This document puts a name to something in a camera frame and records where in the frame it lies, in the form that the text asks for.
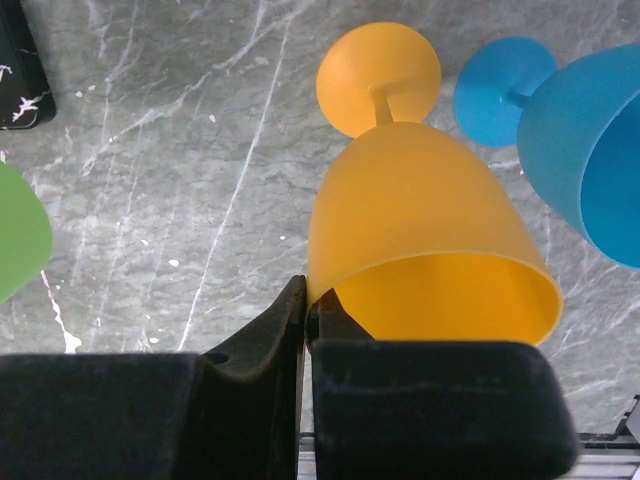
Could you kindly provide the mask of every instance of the green glass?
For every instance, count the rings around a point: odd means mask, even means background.
[[[52,247],[42,203],[18,172],[0,163],[0,304],[45,267]]]

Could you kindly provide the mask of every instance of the plastic wine glass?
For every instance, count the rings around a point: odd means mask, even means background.
[[[45,267],[52,245],[42,203],[20,174],[0,163],[0,304]]]
[[[476,143],[517,143],[540,197],[605,256],[640,267],[640,44],[558,70],[541,43],[498,40],[463,69],[454,110]]]
[[[310,304],[335,289],[378,340],[542,342],[560,289],[487,166],[421,123],[440,89],[429,42],[394,23],[356,28],[327,53],[316,89],[355,140],[314,205]]]

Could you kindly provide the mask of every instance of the glass stem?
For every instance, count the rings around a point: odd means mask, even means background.
[[[373,90],[371,92],[371,98],[373,99],[373,108],[376,112],[376,126],[384,125],[385,123],[392,123],[393,116],[391,115],[391,109],[389,109],[389,102],[387,102],[387,96],[380,89]]]
[[[524,109],[530,98],[531,97],[529,97],[528,95],[523,95],[522,93],[518,92],[509,92],[507,94],[507,102],[522,109]]]

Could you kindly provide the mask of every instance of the black object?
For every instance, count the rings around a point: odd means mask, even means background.
[[[336,302],[320,300],[311,342],[320,480],[540,480],[570,470],[578,439],[537,349],[325,339],[333,318],[322,313]]]
[[[202,356],[0,357],[0,479],[294,479],[305,295]]]
[[[294,277],[203,355],[0,357],[0,480],[294,480],[306,313]],[[532,347],[376,342],[334,291],[306,340],[320,480],[551,479],[576,458]]]
[[[19,0],[0,1],[0,129],[33,128],[56,107]]]
[[[622,415],[613,433],[581,433],[580,442],[583,447],[605,451],[640,451],[640,395],[636,395],[633,400],[633,407]]]

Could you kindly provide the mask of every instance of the orange glass stem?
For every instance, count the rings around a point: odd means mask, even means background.
[[[393,123],[393,115],[391,115],[391,109],[389,108],[389,102],[387,96],[379,88],[371,92],[371,98],[373,100],[373,108],[376,112],[376,126],[384,125],[385,123]]]

